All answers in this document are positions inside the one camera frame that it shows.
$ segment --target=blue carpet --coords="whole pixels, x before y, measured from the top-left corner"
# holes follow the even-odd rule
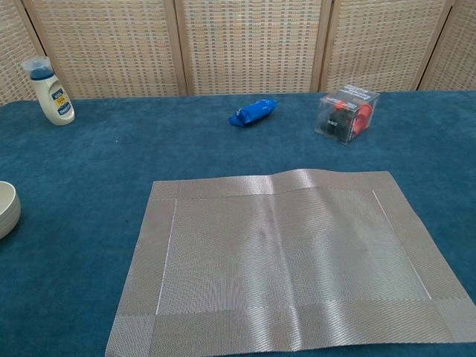
[[[76,100],[64,127],[36,102],[0,108],[0,180],[22,202],[0,240],[0,356],[103,356],[154,180],[388,170],[476,300],[476,92],[382,94],[347,147],[313,132],[321,95]],[[228,123],[262,97],[279,102],[271,116]],[[475,356],[476,344],[263,356],[370,354]]]

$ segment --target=bowl rim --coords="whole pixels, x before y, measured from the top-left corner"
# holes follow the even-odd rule
[[[8,202],[8,205],[7,207],[4,209],[4,210],[0,210],[0,216],[5,213],[7,211],[8,208],[11,207],[11,205],[13,204],[13,202],[15,201],[15,198],[16,198],[16,188],[15,186],[13,186],[10,182],[6,182],[6,181],[0,181],[0,184],[7,184],[8,186],[12,187],[13,188],[13,197],[11,199],[10,202]]]

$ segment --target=blue plastic bag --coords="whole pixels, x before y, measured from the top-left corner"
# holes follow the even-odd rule
[[[237,126],[248,126],[252,123],[266,118],[277,106],[277,101],[272,99],[258,100],[255,104],[245,106],[238,110],[235,115],[228,119],[230,124]]]

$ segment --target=bottle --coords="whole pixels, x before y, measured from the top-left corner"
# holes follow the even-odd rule
[[[46,117],[54,125],[66,125],[74,120],[74,109],[60,80],[54,74],[50,59],[33,57],[22,62]]]

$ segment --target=white bowl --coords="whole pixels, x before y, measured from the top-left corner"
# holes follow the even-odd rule
[[[0,239],[15,227],[20,218],[20,200],[15,187],[0,181]]]

